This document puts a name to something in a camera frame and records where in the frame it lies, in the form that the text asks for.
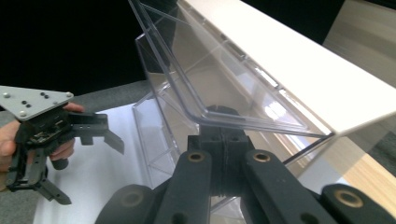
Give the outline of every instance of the perforated metal plate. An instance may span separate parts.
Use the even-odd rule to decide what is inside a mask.
[[[73,99],[73,93],[0,86],[0,106],[19,120],[28,120]]]

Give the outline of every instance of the plastic lid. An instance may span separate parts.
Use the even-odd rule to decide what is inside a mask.
[[[186,2],[130,3],[145,32],[137,44],[149,43],[156,66],[194,122],[315,137],[331,133]]]

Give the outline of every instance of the transparent container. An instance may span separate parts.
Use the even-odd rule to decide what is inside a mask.
[[[152,188],[172,176],[201,125],[244,130],[295,176],[339,137],[187,2],[130,4],[144,30],[135,43],[152,87],[134,106]],[[244,223],[238,204],[212,198],[211,220]]]

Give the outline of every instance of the bolt hole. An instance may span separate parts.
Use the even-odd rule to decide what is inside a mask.
[[[300,219],[305,224],[319,224],[318,219],[308,213],[302,213]]]
[[[140,191],[129,192],[121,198],[121,204],[124,207],[134,207],[143,202],[143,198],[143,194]]]
[[[267,162],[271,160],[271,158],[263,153],[257,153],[254,155],[254,160],[260,161],[260,162]]]
[[[181,213],[176,213],[172,216],[172,224],[186,224],[187,216]]]
[[[204,154],[202,153],[191,153],[189,155],[189,161],[198,162],[203,160],[204,160]]]
[[[363,206],[363,200],[351,191],[339,189],[334,193],[334,195],[340,203],[343,203],[346,206],[354,208]]]

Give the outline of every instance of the human hand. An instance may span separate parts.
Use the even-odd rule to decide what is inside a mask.
[[[69,103],[64,107],[64,109],[74,112],[84,111],[84,107],[82,105],[77,105],[73,103]],[[7,172],[8,166],[11,163],[12,154],[14,154],[16,148],[14,138],[19,127],[20,124],[16,120],[14,120],[0,128],[0,172]],[[52,161],[67,159],[74,152],[74,143],[75,140],[72,139],[60,145],[51,155],[49,155],[49,158]]]

